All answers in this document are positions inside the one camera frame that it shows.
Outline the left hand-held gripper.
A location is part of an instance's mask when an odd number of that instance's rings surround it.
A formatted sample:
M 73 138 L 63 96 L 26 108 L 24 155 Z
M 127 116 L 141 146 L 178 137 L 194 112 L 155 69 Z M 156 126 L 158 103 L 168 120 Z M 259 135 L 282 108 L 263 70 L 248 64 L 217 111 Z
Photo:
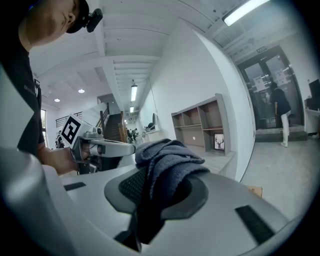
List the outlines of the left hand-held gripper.
M 101 128 L 91 126 L 74 114 L 68 116 L 61 130 L 61 137 L 70 148 L 79 175 L 101 172 L 102 157 L 130 156 L 136 152 L 136 147 L 132 144 L 104 140 Z

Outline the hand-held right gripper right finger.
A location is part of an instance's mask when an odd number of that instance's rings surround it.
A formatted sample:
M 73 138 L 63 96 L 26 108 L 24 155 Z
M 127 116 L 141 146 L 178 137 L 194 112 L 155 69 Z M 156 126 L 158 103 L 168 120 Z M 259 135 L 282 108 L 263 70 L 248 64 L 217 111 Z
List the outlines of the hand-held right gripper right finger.
M 143 256 L 267 256 L 297 226 L 235 180 L 199 173 L 207 191 L 202 207 L 186 219 L 166 220 Z

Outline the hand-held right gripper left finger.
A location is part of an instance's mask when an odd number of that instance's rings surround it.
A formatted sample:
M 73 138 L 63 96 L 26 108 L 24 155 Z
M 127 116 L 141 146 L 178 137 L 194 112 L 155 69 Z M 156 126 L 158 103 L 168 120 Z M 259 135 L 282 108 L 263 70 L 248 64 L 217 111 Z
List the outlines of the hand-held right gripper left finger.
M 59 177 L 43 166 L 48 191 L 71 239 L 75 256 L 145 256 L 114 240 L 128 228 L 130 216 L 118 212 L 104 195 L 105 185 L 135 168 L 134 165 L 109 171 Z

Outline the grey wooden shelf unit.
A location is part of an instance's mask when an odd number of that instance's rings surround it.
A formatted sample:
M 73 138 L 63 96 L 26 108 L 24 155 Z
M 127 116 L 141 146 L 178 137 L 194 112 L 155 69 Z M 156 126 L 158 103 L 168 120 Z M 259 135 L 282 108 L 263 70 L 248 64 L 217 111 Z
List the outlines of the grey wooden shelf unit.
M 206 152 L 231 152 L 230 129 L 223 95 L 171 114 L 175 137 L 187 146 L 203 147 Z M 224 150 L 215 149 L 215 134 L 224 135 Z

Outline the person's left forearm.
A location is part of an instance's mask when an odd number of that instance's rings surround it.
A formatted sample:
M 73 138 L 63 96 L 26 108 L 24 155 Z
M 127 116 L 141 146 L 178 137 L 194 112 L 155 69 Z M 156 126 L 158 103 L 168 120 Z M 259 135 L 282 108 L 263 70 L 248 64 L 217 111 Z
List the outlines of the person's left forearm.
M 39 143 L 37 148 L 37 156 L 43 165 L 53 167 L 52 150 L 47 148 L 44 143 Z

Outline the light wood-grain table top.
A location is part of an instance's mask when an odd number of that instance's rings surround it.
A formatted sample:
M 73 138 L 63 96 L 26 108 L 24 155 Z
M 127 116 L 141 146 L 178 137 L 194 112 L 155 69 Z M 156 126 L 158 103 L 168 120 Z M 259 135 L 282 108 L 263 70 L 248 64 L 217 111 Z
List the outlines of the light wood-grain table top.
M 193 153 L 205 160 L 203 166 L 208 168 L 211 173 L 224 176 L 230 179 L 236 178 L 237 154 L 230 151 L 225 155 L 224 151 L 211 150 L 205 151 L 200 146 L 187 146 Z

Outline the white office desk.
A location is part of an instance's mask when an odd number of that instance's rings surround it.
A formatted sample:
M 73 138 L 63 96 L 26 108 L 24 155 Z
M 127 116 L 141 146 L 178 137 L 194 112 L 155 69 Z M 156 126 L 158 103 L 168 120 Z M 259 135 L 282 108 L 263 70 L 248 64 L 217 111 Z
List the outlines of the white office desk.
M 320 98 L 304 100 L 304 127 L 308 134 L 320 133 Z

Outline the black computer monitor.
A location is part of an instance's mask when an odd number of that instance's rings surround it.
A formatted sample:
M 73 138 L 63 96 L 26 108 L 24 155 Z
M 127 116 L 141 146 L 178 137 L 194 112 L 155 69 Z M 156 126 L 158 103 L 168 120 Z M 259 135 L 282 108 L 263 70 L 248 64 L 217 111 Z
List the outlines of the black computer monitor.
M 320 98 L 320 80 L 316 79 L 309 84 L 309 89 L 312 98 Z

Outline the person's left hand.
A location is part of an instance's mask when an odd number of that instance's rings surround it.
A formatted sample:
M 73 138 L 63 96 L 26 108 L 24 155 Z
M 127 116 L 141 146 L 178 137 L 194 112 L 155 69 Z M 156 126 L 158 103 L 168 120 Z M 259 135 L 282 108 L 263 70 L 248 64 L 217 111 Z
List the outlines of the person's left hand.
M 69 147 L 50 150 L 46 165 L 53 167 L 59 176 L 80 171 Z

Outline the brown wooden staircase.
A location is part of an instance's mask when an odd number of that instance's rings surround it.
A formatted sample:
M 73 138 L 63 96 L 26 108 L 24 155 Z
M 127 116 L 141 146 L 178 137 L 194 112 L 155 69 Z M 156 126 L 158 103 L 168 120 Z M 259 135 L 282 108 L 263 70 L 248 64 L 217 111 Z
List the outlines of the brown wooden staircase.
M 100 111 L 100 120 L 97 127 L 102 128 L 103 138 L 116 142 L 127 142 L 127 130 L 125 126 L 124 113 L 110 114 L 109 103 L 106 103 L 106 110 Z

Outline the flat cardboard box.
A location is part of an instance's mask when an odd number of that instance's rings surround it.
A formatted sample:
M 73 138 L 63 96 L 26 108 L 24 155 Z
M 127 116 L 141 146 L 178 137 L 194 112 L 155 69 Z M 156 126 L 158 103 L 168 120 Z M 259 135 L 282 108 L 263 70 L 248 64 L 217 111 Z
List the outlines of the flat cardboard box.
M 262 198 L 263 197 L 263 188 L 262 187 L 257 187 L 257 186 L 248 186 L 248 189 L 253 192 L 255 195 L 258 197 Z

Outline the framed deer picture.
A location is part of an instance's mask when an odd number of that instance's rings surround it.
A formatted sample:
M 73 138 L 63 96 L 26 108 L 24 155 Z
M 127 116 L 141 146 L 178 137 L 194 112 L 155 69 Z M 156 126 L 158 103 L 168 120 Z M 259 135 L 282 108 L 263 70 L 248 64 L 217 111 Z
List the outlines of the framed deer picture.
M 225 150 L 225 137 L 223 133 L 216 133 L 214 135 L 214 149 L 220 151 Z

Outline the person's black shirt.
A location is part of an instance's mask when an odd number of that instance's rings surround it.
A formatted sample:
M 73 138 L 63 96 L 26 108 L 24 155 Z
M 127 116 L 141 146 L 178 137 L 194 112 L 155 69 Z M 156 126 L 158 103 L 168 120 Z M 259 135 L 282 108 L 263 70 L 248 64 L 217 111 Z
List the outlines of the person's black shirt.
M 41 92 L 34 83 L 29 52 L 17 34 L 0 49 L 0 147 L 39 157 L 44 143 Z

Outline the dark glass door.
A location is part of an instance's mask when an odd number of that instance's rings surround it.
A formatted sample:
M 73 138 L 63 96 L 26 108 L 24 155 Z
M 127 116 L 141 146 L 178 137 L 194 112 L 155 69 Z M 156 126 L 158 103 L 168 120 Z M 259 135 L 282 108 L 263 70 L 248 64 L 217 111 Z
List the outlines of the dark glass door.
M 255 127 L 258 130 L 281 128 L 281 118 L 275 115 L 275 107 L 270 103 L 271 83 L 275 82 L 275 71 L 283 70 L 287 84 L 277 86 L 282 89 L 291 107 L 289 125 L 304 125 L 301 92 L 292 66 L 280 46 L 275 46 L 243 61 L 238 69 L 244 78 L 251 100 Z M 261 76 L 265 90 L 256 91 L 253 78 Z

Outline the white paper notice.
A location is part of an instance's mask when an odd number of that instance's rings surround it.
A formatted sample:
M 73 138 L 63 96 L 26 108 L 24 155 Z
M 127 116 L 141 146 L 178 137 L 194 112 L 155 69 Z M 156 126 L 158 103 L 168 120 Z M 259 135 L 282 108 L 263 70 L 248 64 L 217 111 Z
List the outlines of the white paper notice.
M 274 72 L 275 75 L 275 82 L 278 84 L 278 86 L 285 85 L 288 83 L 287 77 L 284 74 L 283 70 L 279 69 Z
M 263 91 L 266 89 L 265 83 L 263 81 L 263 78 L 261 76 L 257 76 L 253 78 L 254 86 L 257 92 Z

